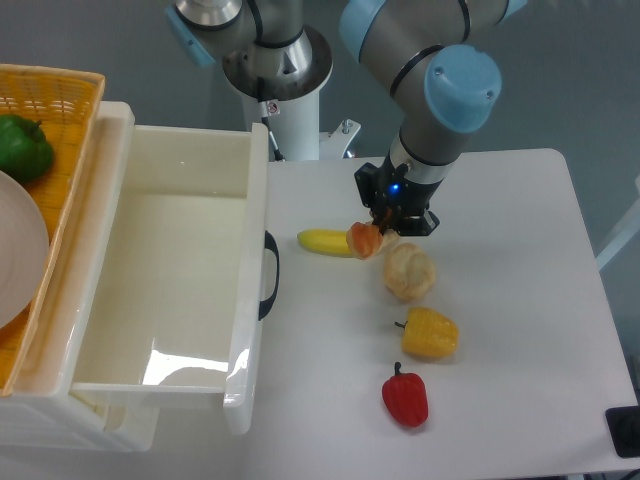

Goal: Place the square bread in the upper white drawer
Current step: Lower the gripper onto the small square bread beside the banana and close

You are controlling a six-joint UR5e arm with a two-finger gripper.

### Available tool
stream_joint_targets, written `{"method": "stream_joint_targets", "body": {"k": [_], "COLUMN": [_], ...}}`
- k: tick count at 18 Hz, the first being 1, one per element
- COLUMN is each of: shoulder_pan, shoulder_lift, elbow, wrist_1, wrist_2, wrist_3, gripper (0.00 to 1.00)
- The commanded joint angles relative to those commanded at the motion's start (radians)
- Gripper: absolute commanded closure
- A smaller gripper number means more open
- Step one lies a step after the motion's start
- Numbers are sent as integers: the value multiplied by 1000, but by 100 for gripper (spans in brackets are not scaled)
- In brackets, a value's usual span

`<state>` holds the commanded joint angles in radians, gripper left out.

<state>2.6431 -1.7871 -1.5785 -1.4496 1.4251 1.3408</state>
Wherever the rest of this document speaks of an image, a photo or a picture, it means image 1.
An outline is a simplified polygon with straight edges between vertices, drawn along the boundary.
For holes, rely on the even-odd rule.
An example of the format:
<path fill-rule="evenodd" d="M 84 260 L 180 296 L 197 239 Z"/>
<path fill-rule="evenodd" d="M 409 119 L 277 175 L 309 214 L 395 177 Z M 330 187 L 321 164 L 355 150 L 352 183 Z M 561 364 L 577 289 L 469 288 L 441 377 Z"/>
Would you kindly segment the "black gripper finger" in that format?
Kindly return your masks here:
<path fill-rule="evenodd" d="M 430 236 L 439 225 L 439 218 L 425 210 L 422 215 L 400 218 L 394 230 L 402 237 Z"/>
<path fill-rule="evenodd" d="M 354 173 L 361 203 L 369 210 L 373 220 L 379 219 L 382 208 L 381 197 L 378 191 L 378 171 L 378 167 L 367 162 Z"/>

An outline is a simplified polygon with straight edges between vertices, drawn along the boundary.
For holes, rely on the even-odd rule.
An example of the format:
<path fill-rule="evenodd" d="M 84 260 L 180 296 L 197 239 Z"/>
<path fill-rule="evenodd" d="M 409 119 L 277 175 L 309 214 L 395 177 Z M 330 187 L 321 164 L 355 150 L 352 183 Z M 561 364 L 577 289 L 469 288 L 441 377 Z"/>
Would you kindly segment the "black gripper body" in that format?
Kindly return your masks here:
<path fill-rule="evenodd" d="M 382 219 L 389 211 L 400 218 L 422 216 L 443 180 L 443 165 L 425 164 L 404 154 L 395 161 L 388 152 L 373 173 L 372 217 Z"/>

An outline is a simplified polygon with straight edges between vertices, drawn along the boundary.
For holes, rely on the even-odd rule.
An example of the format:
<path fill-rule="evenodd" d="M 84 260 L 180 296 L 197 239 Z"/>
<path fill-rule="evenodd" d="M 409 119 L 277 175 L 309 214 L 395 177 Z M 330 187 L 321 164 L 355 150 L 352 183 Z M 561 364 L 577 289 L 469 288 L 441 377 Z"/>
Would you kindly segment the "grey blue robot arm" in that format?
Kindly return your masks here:
<path fill-rule="evenodd" d="M 476 32 L 503 23 L 518 1 L 351 1 L 339 33 L 356 60 L 403 111 L 380 166 L 355 174 L 362 204 L 382 231 L 427 236 L 430 202 L 502 89 Z M 191 61 L 220 64 L 248 124 L 263 124 L 275 161 L 317 160 L 336 146 L 319 131 L 319 94 L 333 68 L 324 36 L 299 1 L 174 1 L 167 23 Z"/>

